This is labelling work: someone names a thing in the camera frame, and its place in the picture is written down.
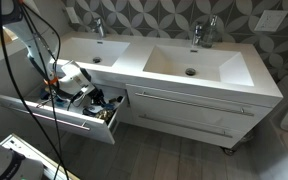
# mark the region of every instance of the gray tile floor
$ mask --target gray tile floor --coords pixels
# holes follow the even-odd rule
[[[115,145],[72,135],[67,168],[83,180],[255,180],[242,146],[234,156],[218,146],[120,123]]]

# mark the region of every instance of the sink basin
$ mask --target sink basin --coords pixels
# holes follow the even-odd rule
[[[186,74],[188,68],[195,75]],[[237,51],[155,46],[143,71],[254,86],[244,58]]]
[[[129,43],[125,42],[70,38],[62,43],[59,58],[112,66],[128,45]]]

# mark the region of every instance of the black cable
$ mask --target black cable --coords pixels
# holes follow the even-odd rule
[[[68,104],[66,111],[70,110],[71,104],[72,104],[72,101],[70,101],[70,103]]]
[[[22,8],[22,10],[23,10],[23,12],[24,12],[24,18],[25,18],[25,20],[26,20],[26,22],[27,22],[27,25],[29,26],[29,28],[30,28],[30,30],[31,30],[31,33],[34,34],[34,32],[32,31],[32,27],[33,27],[33,29],[34,29],[35,33],[38,35],[38,37],[39,37],[40,39],[43,38],[43,37],[41,36],[41,34],[38,32],[38,30],[37,30],[34,22],[32,21],[30,15],[29,15],[28,12],[26,11],[25,6],[21,6],[21,8]],[[54,108],[54,98],[53,98],[52,88],[51,88],[50,80],[49,80],[49,78],[48,78],[48,74],[47,74],[47,69],[46,69],[46,66],[45,66],[45,62],[44,62],[44,60],[43,60],[43,56],[42,56],[41,51],[40,51],[40,49],[39,49],[38,43],[37,43],[35,37],[33,37],[33,39],[34,39],[35,45],[36,45],[36,47],[37,47],[37,49],[38,49],[38,54],[39,54],[39,57],[40,57],[40,59],[41,59],[42,65],[43,65],[43,69],[44,69],[46,81],[48,82],[48,87],[49,87],[49,89],[50,89],[51,102],[52,102],[52,108],[53,108],[53,116],[54,116],[54,120],[55,120],[57,137],[58,137],[58,143],[59,143],[59,154],[60,154],[60,156],[62,156],[62,145],[61,145],[61,140],[60,140],[60,135],[59,135],[59,128],[58,128],[58,122],[57,122],[56,112],[55,112],[55,108]],[[52,58],[53,58],[55,61],[57,61],[57,59],[54,58],[54,56],[53,56],[53,54],[52,54],[51,52],[50,52],[50,55],[52,56]],[[59,169],[60,164],[62,164],[62,166],[63,166],[63,169],[64,169],[65,174],[66,174],[66,178],[69,179],[69,178],[68,178],[68,175],[67,175],[67,169],[66,169],[65,165],[63,164],[63,162],[58,164],[56,173],[55,173],[55,175],[54,175],[54,179],[55,179],[56,176],[57,176],[57,172],[58,172],[58,169]]]
[[[54,70],[54,76],[57,77],[57,60],[59,58],[59,55],[60,55],[60,50],[61,50],[61,38],[59,36],[59,34],[57,33],[57,31],[55,30],[55,28],[53,28],[53,26],[51,24],[49,24],[45,19],[43,19],[40,15],[38,15],[35,11],[33,11],[29,6],[27,6],[25,3],[24,3],[24,6],[25,8],[27,8],[31,13],[33,13],[36,17],[38,17],[41,21],[43,21],[45,24],[47,24],[52,30],[53,32],[56,34],[57,36],[57,39],[58,39],[58,51],[57,51],[57,55],[56,55],[56,59],[54,59],[54,56],[52,53],[50,53],[50,55],[53,57],[54,59],[54,63],[53,63],[53,70]],[[58,92],[60,89],[60,84],[59,84],[59,81],[56,81],[56,92]],[[57,168],[56,168],[56,172],[55,172],[55,175],[54,175],[54,179],[55,177],[57,176],[57,173],[58,173],[58,170],[59,170],[59,167],[60,167],[60,163],[58,164]]]
[[[61,163],[63,163],[58,151],[56,150],[54,144],[52,143],[50,137],[48,136],[48,134],[46,133],[46,131],[44,130],[43,126],[41,125],[41,123],[37,120],[37,118],[34,116],[33,112],[31,111],[31,109],[27,106],[18,86],[17,83],[15,81],[15,78],[13,76],[13,72],[10,66],[10,62],[8,59],[8,54],[7,54],[7,50],[6,50],[6,45],[5,45],[5,39],[4,39],[4,33],[3,33],[3,18],[2,18],[2,4],[1,4],[1,0],[0,0],[0,38],[1,38],[1,43],[2,43],[2,50],[3,50],[3,54],[4,54],[4,59],[5,59],[5,63],[6,63],[6,67],[10,76],[10,79],[12,81],[12,84],[16,90],[16,93],[18,94],[23,106],[26,108],[26,110],[29,112],[29,114],[32,116],[32,118],[34,119],[34,121],[37,123],[37,125],[39,126],[39,128],[41,129],[41,131],[43,132],[44,136],[46,137],[46,139],[48,140],[49,144],[52,146],[52,148],[54,149],[56,155],[60,158]]]
[[[60,55],[60,50],[61,50],[61,38],[60,38],[60,35],[57,33],[57,31],[55,30],[55,28],[49,24],[45,19],[43,19],[40,15],[38,15],[35,11],[33,11],[29,6],[27,6],[25,3],[24,3],[24,6],[25,8],[27,8],[29,11],[31,11],[31,13],[33,13],[36,17],[38,17],[41,21],[43,21],[45,24],[47,24],[55,33],[55,35],[57,36],[58,38],[58,51],[57,51],[57,55],[56,55],[56,59],[54,59],[54,63],[53,63],[53,69],[54,69],[54,74],[55,76],[57,77],[57,72],[56,72],[56,68],[57,68],[57,60],[59,58],[59,55]],[[60,88],[60,84],[58,83],[58,81],[56,82],[56,87],[59,89]]]

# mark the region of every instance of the chrome faucet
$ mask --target chrome faucet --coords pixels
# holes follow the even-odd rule
[[[101,18],[95,18],[94,25],[91,28],[93,32],[97,30],[98,34],[100,35],[100,38],[106,37],[106,32]]]
[[[192,45],[198,46],[202,41],[202,29],[203,26],[200,23],[196,23],[195,29],[193,31]]]

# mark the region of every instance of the drawer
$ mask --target drawer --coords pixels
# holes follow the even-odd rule
[[[266,107],[134,85],[127,85],[127,91],[132,110],[173,117],[168,119],[189,126],[204,124],[245,133],[271,111]]]
[[[42,100],[39,98],[41,87],[36,88],[28,96],[26,96],[25,101],[40,123],[55,127],[51,102],[48,102],[44,106],[39,106],[42,102]],[[126,106],[125,91],[115,91],[116,88],[105,86],[97,86],[97,88],[103,90],[106,102],[107,99],[117,98],[118,96],[124,97],[120,103],[115,104],[117,109],[115,110],[111,120],[106,122],[102,119],[83,115],[83,107],[90,105],[90,98],[85,96],[85,99],[82,101],[80,106],[75,107],[74,105],[71,105],[69,111],[67,111],[68,103],[64,104],[62,107],[55,106],[58,126],[61,130],[79,134],[109,144],[114,144],[115,141],[112,134],[119,123],[117,121],[117,117],[120,113],[119,111]],[[26,118],[30,117],[21,100],[18,98],[0,94],[0,104],[2,107],[19,112],[21,116],[24,115]]]
[[[151,114],[134,113],[134,124],[177,136],[194,139],[226,148],[232,148],[245,134],[236,131],[214,129],[212,127],[194,128],[168,121],[162,116],[152,118]]]

